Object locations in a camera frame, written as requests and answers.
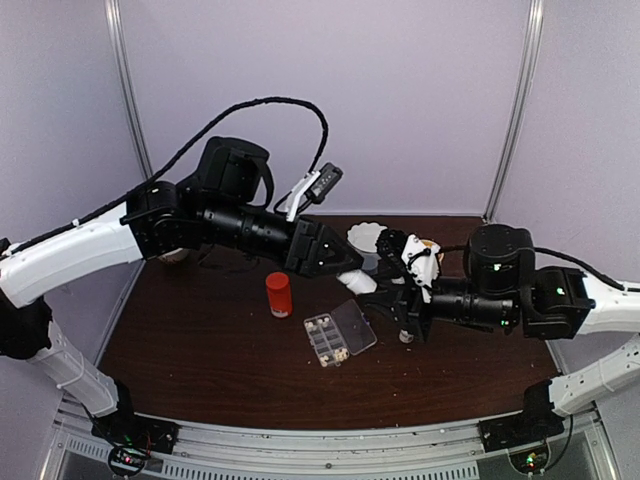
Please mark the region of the orange pill bottle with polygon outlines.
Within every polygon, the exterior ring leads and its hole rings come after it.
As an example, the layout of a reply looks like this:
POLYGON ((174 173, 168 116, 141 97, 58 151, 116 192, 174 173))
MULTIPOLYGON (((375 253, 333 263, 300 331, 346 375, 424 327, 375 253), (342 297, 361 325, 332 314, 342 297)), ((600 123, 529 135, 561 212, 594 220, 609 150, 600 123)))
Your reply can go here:
POLYGON ((273 272, 265 279, 271 314, 276 318, 287 318, 293 313, 290 279, 287 274, 273 272))

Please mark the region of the grey cap pill bottle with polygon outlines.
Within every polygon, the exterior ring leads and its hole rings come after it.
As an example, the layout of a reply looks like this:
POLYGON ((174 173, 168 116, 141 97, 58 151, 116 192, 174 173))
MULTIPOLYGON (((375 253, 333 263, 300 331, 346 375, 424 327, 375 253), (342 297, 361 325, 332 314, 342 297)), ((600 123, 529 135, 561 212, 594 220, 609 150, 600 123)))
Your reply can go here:
POLYGON ((365 272, 375 273, 378 269, 379 256, 377 254, 365 252, 362 257, 363 263, 361 269, 365 272))

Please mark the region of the clear plastic pill organizer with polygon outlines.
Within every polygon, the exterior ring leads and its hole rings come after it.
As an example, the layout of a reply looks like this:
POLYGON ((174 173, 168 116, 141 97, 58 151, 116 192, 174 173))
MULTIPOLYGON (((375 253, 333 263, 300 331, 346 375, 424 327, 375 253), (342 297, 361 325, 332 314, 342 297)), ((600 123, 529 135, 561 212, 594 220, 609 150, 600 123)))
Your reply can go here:
POLYGON ((355 300, 303 321, 309 343, 323 368, 338 367, 377 343, 369 320, 355 300))

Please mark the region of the small white dropper bottle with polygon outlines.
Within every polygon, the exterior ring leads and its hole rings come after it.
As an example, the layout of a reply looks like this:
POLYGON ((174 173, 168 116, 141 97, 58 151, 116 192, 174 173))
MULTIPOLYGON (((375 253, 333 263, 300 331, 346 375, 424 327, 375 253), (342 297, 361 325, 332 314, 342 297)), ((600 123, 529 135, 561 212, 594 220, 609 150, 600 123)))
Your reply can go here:
POLYGON ((338 274, 337 280, 356 296, 370 294, 377 290, 377 282, 362 270, 338 274))

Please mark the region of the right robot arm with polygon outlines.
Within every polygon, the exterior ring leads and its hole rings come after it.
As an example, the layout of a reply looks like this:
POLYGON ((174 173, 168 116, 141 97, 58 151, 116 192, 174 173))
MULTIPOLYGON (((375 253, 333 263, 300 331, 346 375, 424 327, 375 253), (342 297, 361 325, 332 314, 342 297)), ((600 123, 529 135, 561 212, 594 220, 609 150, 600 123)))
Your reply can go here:
POLYGON ((377 253, 391 280, 363 303, 388 314, 408 335, 427 339, 436 321, 482 332, 527 338, 573 339, 628 332, 632 341, 583 370, 529 387, 513 419, 519 440, 535 440, 551 419, 630 383, 639 373, 639 286, 598 272, 574 257, 534 245, 524 228, 489 224, 461 246, 464 277, 447 277, 441 259, 448 248, 400 230, 383 230, 377 253))

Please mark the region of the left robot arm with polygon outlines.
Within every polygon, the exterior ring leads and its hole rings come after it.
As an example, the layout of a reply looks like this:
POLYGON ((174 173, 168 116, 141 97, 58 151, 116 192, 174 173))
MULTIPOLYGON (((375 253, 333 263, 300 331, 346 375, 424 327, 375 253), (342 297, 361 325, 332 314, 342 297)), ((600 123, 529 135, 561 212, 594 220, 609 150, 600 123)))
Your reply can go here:
POLYGON ((45 295, 99 270, 150 260, 179 249, 223 245, 276 262, 306 278, 335 276, 351 292, 376 284, 361 255, 334 230, 302 215, 322 201, 342 173, 332 164, 314 170, 290 193, 286 212, 253 200, 271 187, 268 152, 245 140, 211 138, 196 171, 179 183, 154 181, 98 215, 33 243, 4 244, 1 252, 1 352, 38 365, 59 389, 123 444, 137 442, 144 424, 126 388, 101 374, 72 347, 45 295))

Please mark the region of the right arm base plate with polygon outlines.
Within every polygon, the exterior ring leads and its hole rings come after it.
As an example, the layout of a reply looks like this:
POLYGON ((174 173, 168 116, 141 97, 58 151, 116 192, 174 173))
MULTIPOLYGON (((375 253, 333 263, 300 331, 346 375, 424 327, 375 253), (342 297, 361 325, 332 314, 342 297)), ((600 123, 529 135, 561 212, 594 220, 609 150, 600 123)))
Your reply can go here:
POLYGON ((484 451, 489 453, 560 435, 564 432, 564 419, 552 412, 520 412, 481 421, 478 429, 484 451))

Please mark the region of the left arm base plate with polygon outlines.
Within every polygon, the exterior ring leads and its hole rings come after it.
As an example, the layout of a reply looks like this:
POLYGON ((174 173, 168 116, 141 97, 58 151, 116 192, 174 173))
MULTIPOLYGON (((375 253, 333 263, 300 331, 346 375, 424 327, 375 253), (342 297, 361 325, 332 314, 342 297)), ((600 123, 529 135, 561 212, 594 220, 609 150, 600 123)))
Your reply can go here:
POLYGON ((88 415, 93 436, 112 445, 129 447, 143 453, 172 454, 179 426, 171 421, 116 411, 102 417, 88 415))

